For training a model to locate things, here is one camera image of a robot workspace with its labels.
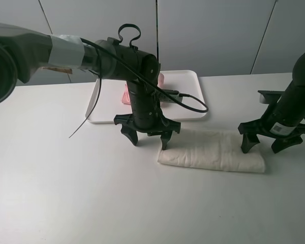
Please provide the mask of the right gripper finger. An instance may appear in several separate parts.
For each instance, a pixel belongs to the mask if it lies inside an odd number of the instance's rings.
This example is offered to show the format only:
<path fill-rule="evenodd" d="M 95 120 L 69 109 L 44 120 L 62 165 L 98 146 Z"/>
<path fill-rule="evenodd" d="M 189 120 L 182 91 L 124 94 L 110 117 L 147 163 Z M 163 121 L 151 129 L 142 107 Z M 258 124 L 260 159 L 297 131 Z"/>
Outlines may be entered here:
<path fill-rule="evenodd" d="M 303 139 L 300 136 L 295 136 L 288 139 L 276 139 L 271 145 L 272 151 L 277 154 L 291 146 L 299 145 L 303 143 Z"/>
<path fill-rule="evenodd" d="M 260 141 L 256 134 L 251 133 L 244 133 L 242 144 L 241 144 L 241 150 L 244 154 L 248 153 L 252 147 L 259 144 Z"/>

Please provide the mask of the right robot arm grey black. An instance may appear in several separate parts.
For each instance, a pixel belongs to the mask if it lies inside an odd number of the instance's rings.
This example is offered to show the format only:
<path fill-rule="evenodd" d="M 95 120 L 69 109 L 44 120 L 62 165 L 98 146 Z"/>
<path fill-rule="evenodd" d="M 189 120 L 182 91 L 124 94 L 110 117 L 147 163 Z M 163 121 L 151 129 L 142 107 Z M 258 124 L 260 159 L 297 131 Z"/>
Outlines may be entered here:
<path fill-rule="evenodd" d="M 285 91 L 260 90 L 260 103 L 267 109 L 256 120 L 241 123 L 241 150 L 248 153 L 259 144 L 258 135 L 273 138 L 272 151 L 277 154 L 303 142 L 305 135 L 305 53 L 296 61 L 292 81 Z"/>

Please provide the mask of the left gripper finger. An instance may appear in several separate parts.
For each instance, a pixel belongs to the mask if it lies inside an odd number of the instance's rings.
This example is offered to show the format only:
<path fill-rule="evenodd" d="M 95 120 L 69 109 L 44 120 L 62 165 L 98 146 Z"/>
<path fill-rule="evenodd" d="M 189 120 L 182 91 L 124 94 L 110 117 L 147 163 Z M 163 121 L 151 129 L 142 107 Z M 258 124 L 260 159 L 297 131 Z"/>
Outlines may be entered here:
<path fill-rule="evenodd" d="M 171 133 L 163 133 L 160 137 L 162 143 L 162 150 L 166 150 L 167 143 L 170 141 L 172 134 Z"/>
<path fill-rule="evenodd" d="M 137 145 L 138 143 L 137 131 L 131 129 L 130 127 L 122 126 L 120 132 L 124 136 L 126 136 L 134 146 Z"/>

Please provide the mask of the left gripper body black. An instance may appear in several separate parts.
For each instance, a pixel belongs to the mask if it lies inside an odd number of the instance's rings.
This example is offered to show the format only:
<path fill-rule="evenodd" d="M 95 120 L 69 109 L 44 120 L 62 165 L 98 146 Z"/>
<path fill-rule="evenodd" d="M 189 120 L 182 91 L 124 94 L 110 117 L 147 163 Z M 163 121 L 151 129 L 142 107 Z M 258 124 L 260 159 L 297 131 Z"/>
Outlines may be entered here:
<path fill-rule="evenodd" d="M 115 125 L 127 126 L 149 136 L 180 132 L 180 123 L 163 115 L 157 91 L 141 81 L 127 80 L 126 84 L 131 113 L 116 115 L 113 120 Z"/>

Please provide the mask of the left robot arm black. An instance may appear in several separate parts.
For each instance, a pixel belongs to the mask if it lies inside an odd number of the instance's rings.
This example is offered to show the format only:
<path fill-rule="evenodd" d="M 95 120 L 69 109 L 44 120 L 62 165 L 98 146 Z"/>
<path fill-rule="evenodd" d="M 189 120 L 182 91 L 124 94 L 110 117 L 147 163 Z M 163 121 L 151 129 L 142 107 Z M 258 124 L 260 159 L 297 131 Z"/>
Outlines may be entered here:
<path fill-rule="evenodd" d="M 158 87 L 160 64 L 136 46 L 123 46 L 121 39 L 91 42 L 77 36 L 47 35 L 0 23 L 0 103 L 14 90 L 17 81 L 29 82 L 39 68 L 93 71 L 101 79 L 127 83 L 132 113 L 116 115 L 115 124 L 133 144 L 138 133 L 159 135 L 162 149 L 181 124 L 167 119 L 161 110 Z"/>

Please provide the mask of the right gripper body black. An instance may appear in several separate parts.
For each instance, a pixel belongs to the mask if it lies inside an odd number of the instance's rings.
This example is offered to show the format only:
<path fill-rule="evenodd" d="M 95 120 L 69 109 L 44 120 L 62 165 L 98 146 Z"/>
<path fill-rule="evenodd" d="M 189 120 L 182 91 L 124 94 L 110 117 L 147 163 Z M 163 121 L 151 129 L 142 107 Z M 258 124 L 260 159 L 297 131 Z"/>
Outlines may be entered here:
<path fill-rule="evenodd" d="M 290 84 L 277 103 L 268 105 L 260 119 L 241 123 L 239 132 L 267 137 L 292 138 L 305 134 L 305 86 Z"/>

